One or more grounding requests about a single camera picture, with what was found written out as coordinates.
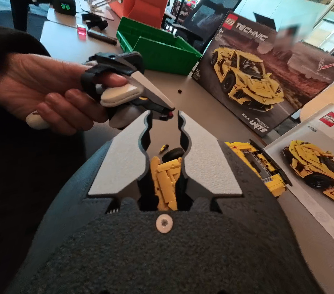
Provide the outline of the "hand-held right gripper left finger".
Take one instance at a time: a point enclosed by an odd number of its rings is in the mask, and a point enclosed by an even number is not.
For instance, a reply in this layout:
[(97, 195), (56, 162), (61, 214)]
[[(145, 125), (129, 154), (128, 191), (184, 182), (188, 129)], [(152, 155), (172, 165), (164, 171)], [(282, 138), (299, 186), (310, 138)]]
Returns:
[(89, 197), (111, 197), (120, 203), (130, 197), (142, 211), (157, 210), (157, 196), (147, 149), (153, 113), (142, 113), (115, 136), (88, 192)]

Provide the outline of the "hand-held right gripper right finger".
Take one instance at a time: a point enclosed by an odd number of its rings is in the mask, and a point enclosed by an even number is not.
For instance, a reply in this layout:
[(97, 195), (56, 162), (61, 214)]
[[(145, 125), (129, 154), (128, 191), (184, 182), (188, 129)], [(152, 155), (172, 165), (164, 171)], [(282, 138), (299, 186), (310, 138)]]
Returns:
[(243, 197), (226, 155), (229, 148), (183, 111), (178, 111), (180, 146), (184, 151), (176, 182), (179, 211), (189, 211), (198, 198), (209, 201)]

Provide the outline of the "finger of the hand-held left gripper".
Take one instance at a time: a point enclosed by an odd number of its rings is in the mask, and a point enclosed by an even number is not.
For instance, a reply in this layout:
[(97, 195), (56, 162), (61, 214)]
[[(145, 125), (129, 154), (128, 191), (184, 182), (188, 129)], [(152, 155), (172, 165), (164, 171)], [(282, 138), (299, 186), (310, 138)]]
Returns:
[(142, 73), (132, 73), (130, 80), (134, 81), (136, 85), (141, 85), (144, 88), (142, 97), (146, 97), (152, 103), (174, 111), (175, 105), (169, 100), (153, 83), (151, 83)]
[(152, 117), (156, 120), (170, 120), (170, 109), (156, 103), (146, 104), (146, 109), (152, 111)]

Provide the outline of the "yellow toy brick car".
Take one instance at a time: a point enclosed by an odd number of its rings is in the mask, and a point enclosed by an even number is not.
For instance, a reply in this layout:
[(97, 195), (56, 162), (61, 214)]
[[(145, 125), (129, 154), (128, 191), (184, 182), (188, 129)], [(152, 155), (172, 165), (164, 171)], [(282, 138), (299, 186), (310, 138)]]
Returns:
[[(225, 142), (226, 145), (262, 180), (275, 198), (292, 186), (290, 179), (267, 152), (254, 141)], [(161, 158), (154, 156), (150, 170), (158, 197), (158, 210), (179, 210), (176, 201), (176, 182), (181, 175), (183, 148), (167, 151)]]

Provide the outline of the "person's left forearm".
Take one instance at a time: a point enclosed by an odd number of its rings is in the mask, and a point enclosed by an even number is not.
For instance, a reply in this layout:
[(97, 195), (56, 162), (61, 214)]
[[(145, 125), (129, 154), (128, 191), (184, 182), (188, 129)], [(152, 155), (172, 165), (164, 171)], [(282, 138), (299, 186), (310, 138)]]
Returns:
[(0, 66), (10, 53), (38, 54), (50, 57), (49, 52), (34, 36), (16, 29), (0, 27)]

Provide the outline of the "person's left hand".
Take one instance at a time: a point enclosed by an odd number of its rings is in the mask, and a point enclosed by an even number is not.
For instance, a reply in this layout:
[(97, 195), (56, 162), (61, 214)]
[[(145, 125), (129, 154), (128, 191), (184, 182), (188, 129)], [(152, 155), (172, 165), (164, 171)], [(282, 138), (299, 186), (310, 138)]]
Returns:
[(89, 68), (37, 54), (7, 54), (1, 69), (1, 107), (22, 121), (37, 111), (58, 134), (90, 130), (108, 115), (82, 90), (81, 75)]

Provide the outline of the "dark brown flat bar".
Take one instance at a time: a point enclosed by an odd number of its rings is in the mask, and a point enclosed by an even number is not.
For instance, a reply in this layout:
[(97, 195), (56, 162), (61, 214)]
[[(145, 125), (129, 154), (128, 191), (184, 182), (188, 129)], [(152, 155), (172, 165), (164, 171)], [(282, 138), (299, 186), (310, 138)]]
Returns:
[(117, 42), (118, 42), (118, 40), (116, 38), (110, 37), (110, 36), (108, 36), (104, 33), (101, 33), (101, 32), (98, 32), (98, 31), (95, 31), (95, 30), (92, 30), (92, 29), (89, 29), (87, 31), (87, 35), (88, 35), (88, 37), (91, 37), (93, 39), (102, 41), (104, 43), (108, 43), (108, 44), (113, 45), (113, 46), (116, 46)]

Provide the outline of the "green plastic bin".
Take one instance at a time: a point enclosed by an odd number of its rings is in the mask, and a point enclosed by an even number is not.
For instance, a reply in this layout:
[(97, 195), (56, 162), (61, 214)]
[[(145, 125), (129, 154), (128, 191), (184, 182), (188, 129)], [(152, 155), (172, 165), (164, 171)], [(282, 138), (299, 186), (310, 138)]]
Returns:
[(202, 54), (181, 37), (122, 17), (116, 37), (125, 53), (139, 52), (145, 69), (187, 76)]

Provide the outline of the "black bag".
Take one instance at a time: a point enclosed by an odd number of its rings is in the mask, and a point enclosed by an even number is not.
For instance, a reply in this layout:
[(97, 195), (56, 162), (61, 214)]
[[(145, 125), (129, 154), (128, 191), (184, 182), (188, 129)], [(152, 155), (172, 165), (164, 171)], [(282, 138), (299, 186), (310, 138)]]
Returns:
[(103, 20), (102, 17), (93, 14), (93, 13), (82, 13), (82, 21), (85, 22), (88, 29), (98, 28), (100, 31), (105, 30), (109, 25), (106, 20)]

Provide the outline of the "black box green lights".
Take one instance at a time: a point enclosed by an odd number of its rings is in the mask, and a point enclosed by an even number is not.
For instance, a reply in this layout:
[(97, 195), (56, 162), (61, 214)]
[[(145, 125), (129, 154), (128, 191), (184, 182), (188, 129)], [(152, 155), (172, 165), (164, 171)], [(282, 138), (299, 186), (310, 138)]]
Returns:
[(64, 15), (75, 16), (77, 13), (75, 0), (52, 0), (52, 6), (56, 12)]

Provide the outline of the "black mesh chair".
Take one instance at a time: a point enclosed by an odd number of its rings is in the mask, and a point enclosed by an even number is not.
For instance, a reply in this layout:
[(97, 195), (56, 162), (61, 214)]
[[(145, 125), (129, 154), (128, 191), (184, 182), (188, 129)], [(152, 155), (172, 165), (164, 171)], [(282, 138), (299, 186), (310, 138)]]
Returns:
[(175, 37), (183, 38), (199, 53), (204, 53), (229, 12), (242, 0), (200, 0), (183, 23), (173, 24)]

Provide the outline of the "car picture instruction booklet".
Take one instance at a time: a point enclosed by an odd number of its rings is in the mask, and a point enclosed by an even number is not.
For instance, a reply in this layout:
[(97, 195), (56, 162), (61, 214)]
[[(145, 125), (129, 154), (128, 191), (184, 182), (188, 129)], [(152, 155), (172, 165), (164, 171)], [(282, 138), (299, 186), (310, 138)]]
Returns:
[(334, 237), (333, 103), (265, 147), (287, 175), (290, 192)]

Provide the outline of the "instruction sheet on cardboard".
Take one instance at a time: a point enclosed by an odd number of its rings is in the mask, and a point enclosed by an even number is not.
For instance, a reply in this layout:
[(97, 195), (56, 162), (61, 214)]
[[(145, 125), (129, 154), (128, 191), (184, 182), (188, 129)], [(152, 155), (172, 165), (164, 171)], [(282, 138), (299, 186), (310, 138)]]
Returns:
[(300, 121), (303, 122), (328, 104), (334, 103), (334, 85), (327, 87), (300, 110)]

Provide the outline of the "dark toy car box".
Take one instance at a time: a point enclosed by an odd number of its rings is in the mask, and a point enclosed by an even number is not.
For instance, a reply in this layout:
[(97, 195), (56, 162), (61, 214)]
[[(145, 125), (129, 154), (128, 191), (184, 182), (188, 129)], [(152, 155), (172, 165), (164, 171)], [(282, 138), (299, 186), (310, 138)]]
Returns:
[(264, 137), (333, 83), (333, 56), (234, 12), (222, 21), (193, 79)]

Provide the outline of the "black monitor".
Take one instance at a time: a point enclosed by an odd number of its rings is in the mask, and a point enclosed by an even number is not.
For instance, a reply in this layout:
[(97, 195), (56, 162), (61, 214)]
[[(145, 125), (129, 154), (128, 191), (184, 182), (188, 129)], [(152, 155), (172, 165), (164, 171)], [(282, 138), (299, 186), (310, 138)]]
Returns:
[(260, 15), (256, 12), (253, 12), (253, 14), (257, 23), (264, 25), (268, 28), (272, 28), (274, 31), (276, 31), (276, 25), (274, 19)]

